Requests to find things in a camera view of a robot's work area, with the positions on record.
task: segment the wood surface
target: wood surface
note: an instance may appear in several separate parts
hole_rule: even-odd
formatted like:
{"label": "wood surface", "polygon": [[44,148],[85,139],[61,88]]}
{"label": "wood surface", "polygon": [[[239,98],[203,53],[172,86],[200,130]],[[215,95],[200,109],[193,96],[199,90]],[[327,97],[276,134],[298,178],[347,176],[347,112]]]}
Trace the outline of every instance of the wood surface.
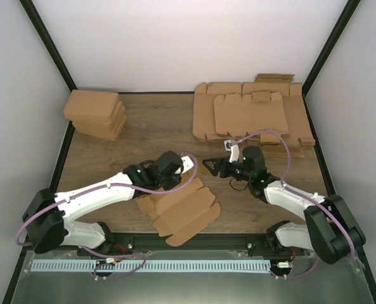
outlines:
{"label": "wood surface", "polygon": [[[200,142],[192,135],[192,94],[125,94],[121,100],[126,107],[127,123],[115,142],[75,131],[59,191],[102,181],[130,164],[156,159],[168,150],[189,152],[200,160],[228,155],[223,142]],[[287,158],[282,149],[277,153],[275,149],[263,149],[266,165],[272,174],[281,176]],[[295,150],[294,154],[286,181],[305,191],[326,195],[313,147]],[[221,205],[219,218],[203,232],[265,232],[281,220],[302,222],[280,207],[253,198],[249,191],[233,190],[229,179],[213,177],[204,167],[199,168],[199,176]],[[237,188],[245,186],[237,182],[234,185]],[[155,232],[148,215],[143,215],[133,200],[101,208],[80,221],[103,221],[116,232]]]}

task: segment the gray floor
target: gray floor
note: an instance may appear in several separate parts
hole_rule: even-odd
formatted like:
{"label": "gray floor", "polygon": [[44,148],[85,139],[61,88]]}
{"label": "gray floor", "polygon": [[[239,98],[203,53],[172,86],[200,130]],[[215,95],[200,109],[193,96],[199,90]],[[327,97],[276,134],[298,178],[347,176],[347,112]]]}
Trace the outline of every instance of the gray floor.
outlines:
{"label": "gray floor", "polygon": [[[156,252],[153,259],[237,258],[224,252]],[[31,273],[28,255],[12,303],[373,303],[361,266],[345,259],[320,263],[301,279],[276,281],[267,274],[133,274],[113,281],[94,281],[89,273]],[[294,272],[309,267],[299,257]]]}

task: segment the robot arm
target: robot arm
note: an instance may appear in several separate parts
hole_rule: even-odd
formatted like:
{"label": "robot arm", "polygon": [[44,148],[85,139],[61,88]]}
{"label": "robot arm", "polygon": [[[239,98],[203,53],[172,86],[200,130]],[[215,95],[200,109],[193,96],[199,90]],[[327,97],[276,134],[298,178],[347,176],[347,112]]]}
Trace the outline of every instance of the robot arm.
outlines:
{"label": "robot arm", "polygon": [[[128,166],[115,176],[88,187],[56,194],[49,189],[39,191],[23,215],[24,222],[47,206],[64,202],[36,218],[27,227],[34,251],[45,253],[62,245],[75,245],[106,253],[112,247],[107,225],[76,220],[104,206],[145,194],[136,187],[152,191],[160,187],[170,190],[181,182],[181,174],[191,168],[193,162],[189,156],[180,157],[168,151],[156,161]],[[133,188],[121,185],[132,185]]]}
{"label": "robot arm", "polygon": [[260,148],[249,146],[243,149],[243,162],[238,161],[240,152],[233,140],[224,142],[230,157],[211,158],[203,164],[213,176],[232,177],[246,181],[251,194],[265,203],[280,206],[306,221],[306,225],[289,221],[277,223],[267,230],[269,246],[273,251],[286,247],[313,250],[326,263],[333,264],[350,252],[344,235],[331,223],[317,206],[303,196],[314,199],[341,223],[349,234],[354,247],[365,244],[365,236],[355,221],[344,200],[338,195],[324,197],[317,193],[307,193],[292,186],[282,184],[279,178],[271,175],[265,166]]}

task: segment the white vent grille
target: white vent grille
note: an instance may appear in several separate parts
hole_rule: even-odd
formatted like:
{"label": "white vent grille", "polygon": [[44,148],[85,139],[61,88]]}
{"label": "white vent grille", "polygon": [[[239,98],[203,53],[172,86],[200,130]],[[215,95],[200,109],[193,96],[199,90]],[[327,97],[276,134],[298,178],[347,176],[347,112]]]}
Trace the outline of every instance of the white vent grille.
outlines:
{"label": "white vent grille", "polygon": [[[141,260],[124,260],[106,265],[98,272],[129,272]],[[91,272],[96,260],[33,260],[32,272]],[[269,274],[269,260],[148,260],[138,272],[246,272]]]}

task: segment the white panel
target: white panel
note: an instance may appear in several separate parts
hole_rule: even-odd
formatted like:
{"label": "white panel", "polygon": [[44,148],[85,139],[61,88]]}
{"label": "white panel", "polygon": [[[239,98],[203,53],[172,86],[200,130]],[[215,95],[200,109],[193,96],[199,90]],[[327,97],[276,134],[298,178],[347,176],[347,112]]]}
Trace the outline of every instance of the white panel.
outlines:
{"label": "white panel", "polygon": [[192,91],[203,81],[304,81],[345,0],[35,0],[80,88]]}
{"label": "white panel", "polygon": [[376,1],[362,1],[307,97],[330,174],[376,279]]}
{"label": "white panel", "polygon": [[14,242],[48,187],[67,126],[64,81],[19,1],[0,1],[0,303],[21,250]]}

